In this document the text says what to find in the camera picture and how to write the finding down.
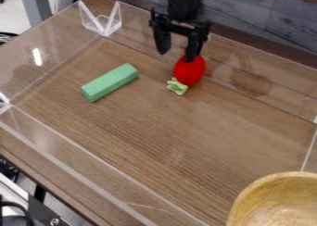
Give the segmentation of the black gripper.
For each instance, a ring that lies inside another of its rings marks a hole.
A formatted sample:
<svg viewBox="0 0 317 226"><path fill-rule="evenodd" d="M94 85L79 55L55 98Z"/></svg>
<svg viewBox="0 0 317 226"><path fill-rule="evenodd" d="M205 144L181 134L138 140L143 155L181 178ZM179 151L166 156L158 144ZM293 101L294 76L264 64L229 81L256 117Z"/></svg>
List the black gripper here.
<svg viewBox="0 0 317 226"><path fill-rule="evenodd" d="M187 63L193 62L201 53L204 42L209 39L210 24L208 22L198 22L194 25L181 23L158 13L154 8L150 13L149 26L153 29L158 52L163 55L171 49L171 33L189 36L185 60Z"/></svg>

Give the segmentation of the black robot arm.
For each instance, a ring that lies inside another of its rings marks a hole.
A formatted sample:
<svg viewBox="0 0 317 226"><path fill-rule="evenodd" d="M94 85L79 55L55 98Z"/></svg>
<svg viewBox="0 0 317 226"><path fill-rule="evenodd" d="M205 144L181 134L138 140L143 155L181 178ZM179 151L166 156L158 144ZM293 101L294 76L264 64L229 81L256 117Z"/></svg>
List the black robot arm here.
<svg viewBox="0 0 317 226"><path fill-rule="evenodd" d="M187 38L185 61L193 62L201 55L204 43L209 39L208 21L197 20L201 0L167 0L166 12L151 8L149 26L153 29L158 52L165 55L171 49L171 34Z"/></svg>

